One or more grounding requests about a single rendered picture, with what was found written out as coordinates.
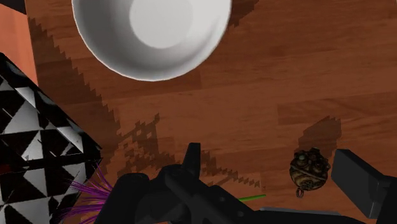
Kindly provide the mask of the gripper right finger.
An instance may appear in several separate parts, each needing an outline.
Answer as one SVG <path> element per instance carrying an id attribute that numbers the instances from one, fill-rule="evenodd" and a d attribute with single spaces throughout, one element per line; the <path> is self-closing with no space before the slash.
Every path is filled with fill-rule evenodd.
<path id="1" fill-rule="evenodd" d="M 351 150 L 337 149 L 331 178 L 376 224 L 397 224 L 397 177 L 379 172 Z"/>

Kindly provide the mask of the brass ornate round pendant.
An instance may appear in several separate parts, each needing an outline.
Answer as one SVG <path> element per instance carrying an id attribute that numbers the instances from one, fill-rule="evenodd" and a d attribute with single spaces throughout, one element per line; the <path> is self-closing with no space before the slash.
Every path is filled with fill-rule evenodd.
<path id="1" fill-rule="evenodd" d="M 305 192 L 324 186 L 331 165 L 318 148 L 300 150 L 294 153 L 290 162 L 289 175 L 296 185 L 296 196 L 302 198 Z"/>

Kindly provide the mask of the black white patterned robot stand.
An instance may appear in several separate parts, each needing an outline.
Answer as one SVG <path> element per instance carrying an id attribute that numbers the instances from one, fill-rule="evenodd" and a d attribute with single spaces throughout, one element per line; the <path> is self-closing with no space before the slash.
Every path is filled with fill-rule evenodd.
<path id="1" fill-rule="evenodd" d="M 100 146 L 0 53 L 0 224 L 59 224 Z"/>

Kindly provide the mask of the white bowl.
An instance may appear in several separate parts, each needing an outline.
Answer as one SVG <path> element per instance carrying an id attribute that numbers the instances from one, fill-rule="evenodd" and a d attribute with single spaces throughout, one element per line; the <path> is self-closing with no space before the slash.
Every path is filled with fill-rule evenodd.
<path id="1" fill-rule="evenodd" d="M 93 56 L 134 80 L 164 81 L 205 61 L 219 45 L 232 0 L 71 0 Z"/>

